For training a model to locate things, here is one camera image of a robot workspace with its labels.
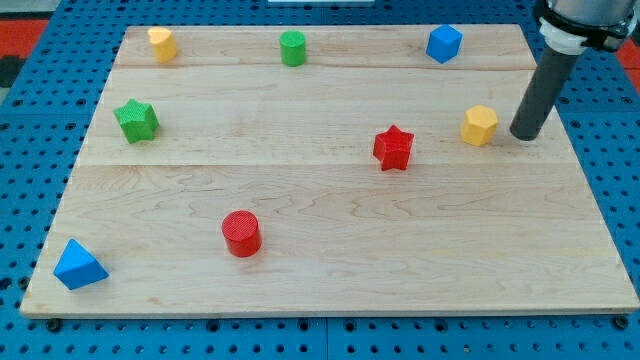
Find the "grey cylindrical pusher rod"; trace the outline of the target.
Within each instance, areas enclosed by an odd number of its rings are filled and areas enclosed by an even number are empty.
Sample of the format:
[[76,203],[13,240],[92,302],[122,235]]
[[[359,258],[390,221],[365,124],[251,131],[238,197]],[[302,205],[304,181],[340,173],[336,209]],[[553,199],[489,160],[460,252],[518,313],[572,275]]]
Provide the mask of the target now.
[[551,47],[544,49],[509,128],[515,138],[532,141],[538,137],[578,58]]

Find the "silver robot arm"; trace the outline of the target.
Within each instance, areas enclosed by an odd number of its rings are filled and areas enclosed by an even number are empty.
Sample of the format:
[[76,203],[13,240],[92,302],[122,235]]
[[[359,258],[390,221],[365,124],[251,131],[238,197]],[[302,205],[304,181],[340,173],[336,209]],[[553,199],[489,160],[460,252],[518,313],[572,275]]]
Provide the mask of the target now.
[[639,37],[636,0],[538,0],[533,9],[546,47],[510,125],[536,139],[579,57],[588,49],[617,52]]

